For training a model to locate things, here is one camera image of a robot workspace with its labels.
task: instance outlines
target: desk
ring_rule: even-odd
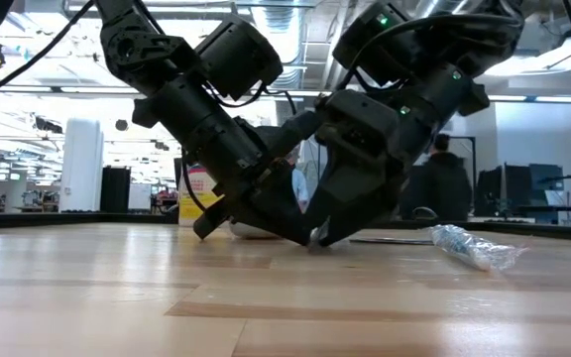
[[[503,219],[502,217],[468,217],[469,222],[512,222],[512,223],[531,223],[534,224],[536,220],[534,218],[527,217],[513,217]]]
[[[156,213],[156,210],[161,213],[165,214],[169,208],[177,204],[177,197],[170,197],[170,198],[162,198],[162,199],[155,199],[152,200],[152,214]]]
[[[0,356],[571,356],[571,241],[480,234],[531,250],[498,277],[428,246],[0,229]]]
[[[22,213],[28,212],[43,212],[44,208],[42,206],[22,206],[22,207],[13,207],[14,209],[19,209]]]

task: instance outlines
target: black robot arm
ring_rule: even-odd
[[[260,90],[283,71],[268,41],[231,16],[193,49],[167,36],[138,0],[94,0],[103,21],[107,67],[147,96],[135,101],[134,123],[161,123],[182,145],[189,163],[200,163],[217,182],[220,199],[193,229],[206,237],[232,218],[306,245],[303,221],[291,186],[292,168],[282,159],[320,122],[303,113],[281,128],[231,118],[208,90],[234,100],[260,82]]]
[[[316,106],[316,139],[328,163],[306,218],[327,246],[392,212],[406,174],[455,112],[487,108],[473,78],[509,58],[520,36],[520,2],[485,2],[484,15],[411,20],[392,1],[372,4],[341,37],[334,56],[345,79]],[[372,87],[358,72],[366,73]],[[367,92],[345,90],[356,76]]]
[[[164,35],[139,0],[94,0],[103,20],[109,70],[147,99],[133,121],[164,125],[217,182],[221,199],[195,222],[204,238],[233,218],[306,245],[360,230],[394,209],[405,174],[450,117],[489,105],[473,81],[514,50],[522,20],[514,0],[490,0],[485,14],[411,20],[391,2],[372,4],[341,37],[334,56],[348,74],[281,128],[230,118],[208,90],[239,99],[264,90],[283,71],[275,50],[250,24],[231,16],[193,49]],[[374,89],[360,68],[379,85]],[[367,92],[345,90],[356,76]],[[329,162],[305,215],[281,159],[316,134]]]

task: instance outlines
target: white column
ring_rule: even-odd
[[[100,209],[103,133],[98,120],[71,118],[65,127],[58,209]]]
[[[24,192],[28,187],[28,173],[14,171],[19,175],[19,179],[8,179],[6,189],[6,213],[19,213],[19,207],[24,206]]]

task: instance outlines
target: crushed plastic bottle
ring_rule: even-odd
[[[448,224],[428,229],[433,244],[464,263],[483,271],[503,271],[511,268],[527,248],[495,244]]]

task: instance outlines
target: green led light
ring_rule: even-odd
[[[376,17],[376,20],[378,20],[379,23],[381,23],[381,25],[386,26],[387,23],[389,22],[389,18],[387,18],[385,15],[380,14]]]

